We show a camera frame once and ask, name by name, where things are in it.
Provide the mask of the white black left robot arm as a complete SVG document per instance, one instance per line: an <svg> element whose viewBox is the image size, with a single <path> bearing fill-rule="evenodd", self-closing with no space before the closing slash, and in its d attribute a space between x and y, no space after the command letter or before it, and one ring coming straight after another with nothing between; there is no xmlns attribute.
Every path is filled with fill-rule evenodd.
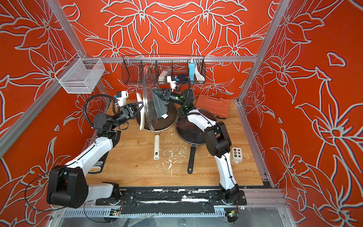
<svg viewBox="0 0 363 227"><path fill-rule="evenodd" d="M88 185L86 176L95 163L111 151L119 142L118 128L140 116L143 103L131 103L120 107L114 115L97 114L92 127L97 137L90 146L63 166L54 167L49 174L46 201L48 204L68 208L79 208L85 202L108 199L113 204L121 201L119 185L112 182Z"/></svg>

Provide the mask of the grey cleaning cloth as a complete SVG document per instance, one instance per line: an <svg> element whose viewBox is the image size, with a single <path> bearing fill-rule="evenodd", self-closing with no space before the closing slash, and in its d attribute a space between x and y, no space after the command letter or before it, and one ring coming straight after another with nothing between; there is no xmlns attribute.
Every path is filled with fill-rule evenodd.
<svg viewBox="0 0 363 227"><path fill-rule="evenodd" d="M164 96L163 89L152 89L153 104L157 113L158 119L166 119L168 117L168 104L170 103L168 99Z"/></svg>

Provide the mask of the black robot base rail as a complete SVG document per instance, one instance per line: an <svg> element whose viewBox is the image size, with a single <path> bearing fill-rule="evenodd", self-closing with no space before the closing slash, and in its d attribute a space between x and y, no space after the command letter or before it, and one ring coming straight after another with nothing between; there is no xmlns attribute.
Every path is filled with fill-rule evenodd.
<svg viewBox="0 0 363 227"><path fill-rule="evenodd" d="M97 207L121 209L121 214L221 215L247 204L244 191L227 200L218 187L122 187L121 199L98 199Z"/></svg>

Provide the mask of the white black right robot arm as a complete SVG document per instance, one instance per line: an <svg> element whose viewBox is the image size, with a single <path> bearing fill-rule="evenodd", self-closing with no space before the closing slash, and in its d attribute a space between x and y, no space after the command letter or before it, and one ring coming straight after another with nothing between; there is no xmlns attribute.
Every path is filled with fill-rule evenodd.
<svg viewBox="0 0 363 227"><path fill-rule="evenodd" d="M169 103L180 105L179 118L198 127L204 133L208 152L215 158L220 176L221 197L226 204L238 202L239 186L233 175L230 151L231 139L226 125L206 117L194 106L192 91L187 89L177 94L170 89L154 89L153 94L166 106Z"/></svg>

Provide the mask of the glass lid with cream handle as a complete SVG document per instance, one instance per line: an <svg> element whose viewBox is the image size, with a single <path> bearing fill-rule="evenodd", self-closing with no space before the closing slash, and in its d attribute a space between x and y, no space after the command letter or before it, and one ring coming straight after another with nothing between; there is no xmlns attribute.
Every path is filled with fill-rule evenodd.
<svg viewBox="0 0 363 227"><path fill-rule="evenodd" d="M142 94L137 93L137 101L142 102L142 109L140 110L140 115L137 117L137 123L140 126L140 130L156 132L158 117L152 92L157 85L156 77L150 66L145 66L141 75Z"/></svg>

